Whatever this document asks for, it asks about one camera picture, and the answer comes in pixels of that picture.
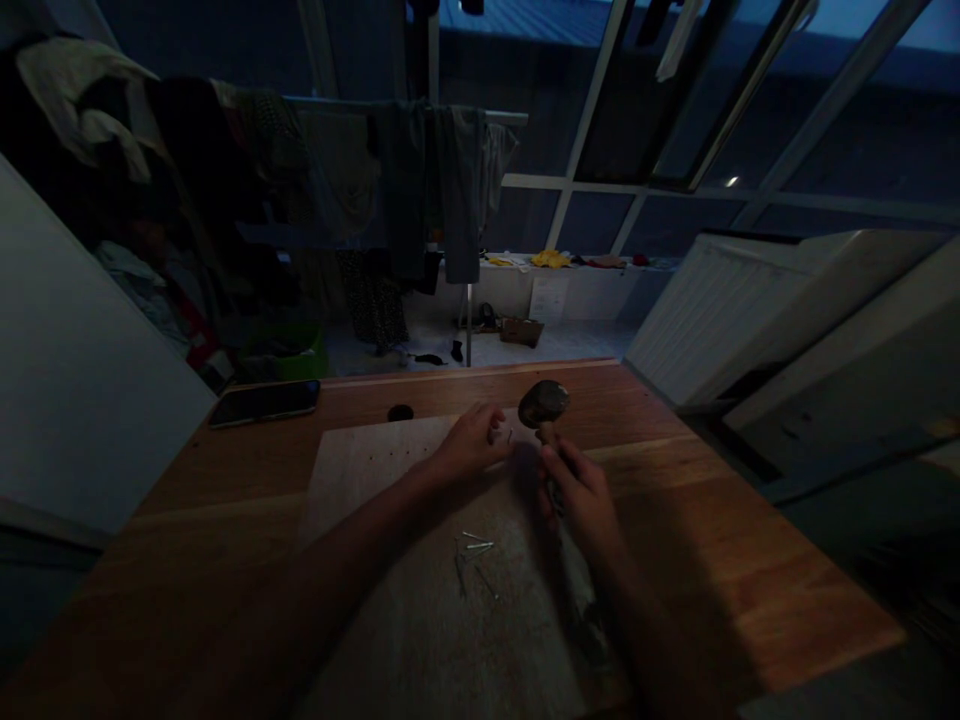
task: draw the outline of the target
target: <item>phone screen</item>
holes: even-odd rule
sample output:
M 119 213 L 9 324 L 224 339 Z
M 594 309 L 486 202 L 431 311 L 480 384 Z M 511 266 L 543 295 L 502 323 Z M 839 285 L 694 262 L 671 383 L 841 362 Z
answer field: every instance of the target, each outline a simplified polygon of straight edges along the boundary
M 221 398 L 210 417 L 210 427 L 306 415 L 316 409 L 319 395 L 318 380 L 234 390 Z

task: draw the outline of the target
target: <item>glass pane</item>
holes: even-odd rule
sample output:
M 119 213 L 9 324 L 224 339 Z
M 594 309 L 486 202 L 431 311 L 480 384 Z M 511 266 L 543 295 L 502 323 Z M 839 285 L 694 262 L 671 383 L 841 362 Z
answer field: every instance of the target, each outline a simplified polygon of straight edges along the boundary
M 654 168 L 664 178 L 691 173 L 700 148 L 721 117 L 740 75 L 780 6 L 780 0 L 743 0 L 720 35 L 707 65 Z
M 216 78 L 285 95 L 312 95 L 294 0 L 100 0 L 123 52 L 161 78 Z
M 750 229 L 754 232 L 777 233 L 778 235 L 792 235 L 801 238 L 867 229 L 932 230 L 939 232 L 957 230 L 957 228 L 951 228 L 949 225 L 923 220 L 897 220 L 859 213 L 816 210 L 786 205 L 771 205 Z
M 557 250 L 569 250 L 575 255 L 606 255 L 632 201 L 633 195 L 574 193 L 557 239 Z
M 440 2 L 440 101 L 529 113 L 510 171 L 562 175 L 609 2 L 486 0 L 481 17 Z
M 787 188 L 951 204 L 958 166 L 960 8 L 933 0 Z
M 648 197 L 620 254 L 683 257 L 702 230 L 726 230 L 742 207 L 736 200 Z
M 389 100 L 394 96 L 394 42 L 383 0 L 323 0 L 330 49 L 342 100 Z
M 661 113 L 673 93 L 676 78 L 657 82 L 657 67 L 677 24 L 680 9 L 670 7 L 663 28 L 652 45 L 637 45 L 650 0 L 637 0 L 630 13 L 620 47 L 614 51 L 603 79 L 603 92 L 593 122 L 578 177 L 595 180 L 634 179 L 648 141 L 660 123 Z M 697 38 L 703 13 L 687 43 L 689 52 Z
M 480 247 L 491 252 L 540 252 L 547 244 L 559 199 L 556 190 L 503 188 L 500 210 L 490 219 Z
M 821 3 L 780 50 L 705 184 L 758 187 L 886 4 Z

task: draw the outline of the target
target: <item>hammer head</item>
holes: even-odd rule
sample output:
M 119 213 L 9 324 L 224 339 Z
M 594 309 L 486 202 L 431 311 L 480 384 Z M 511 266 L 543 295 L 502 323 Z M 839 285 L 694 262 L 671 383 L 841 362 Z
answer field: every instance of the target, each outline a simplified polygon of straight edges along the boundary
M 556 380 L 541 380 L 527 391 L 517 408 L 520 422 L 528 428 L 556 422 L 570 405 L 570 394 Z

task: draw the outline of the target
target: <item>left hand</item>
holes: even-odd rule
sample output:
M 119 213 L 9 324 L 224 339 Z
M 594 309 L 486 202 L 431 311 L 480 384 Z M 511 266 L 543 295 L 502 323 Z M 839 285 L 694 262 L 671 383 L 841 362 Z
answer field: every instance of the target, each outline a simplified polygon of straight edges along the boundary
M 491 441 L 492 431 L 505 420 L 503 410 L 493 403 L 476 403 L 457 420 L 427 463 L 440 478 L 454 481 L 478 475 L 506 460 L 513 446 L 503 438 Z

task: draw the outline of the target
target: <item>wooden table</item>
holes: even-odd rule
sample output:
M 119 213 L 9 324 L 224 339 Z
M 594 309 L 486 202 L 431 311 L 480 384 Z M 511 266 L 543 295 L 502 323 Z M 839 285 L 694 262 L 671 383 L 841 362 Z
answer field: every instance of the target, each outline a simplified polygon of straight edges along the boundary
M 570 391 L 559 429 L 607 470 L 644 572 L 731 705 L 903 639 L 857 585 L 614 360 L 324 381 L 304 418 L 201 427 L 0 693 L 2 717 L 143 717 L 293 547 L 320 436 Z

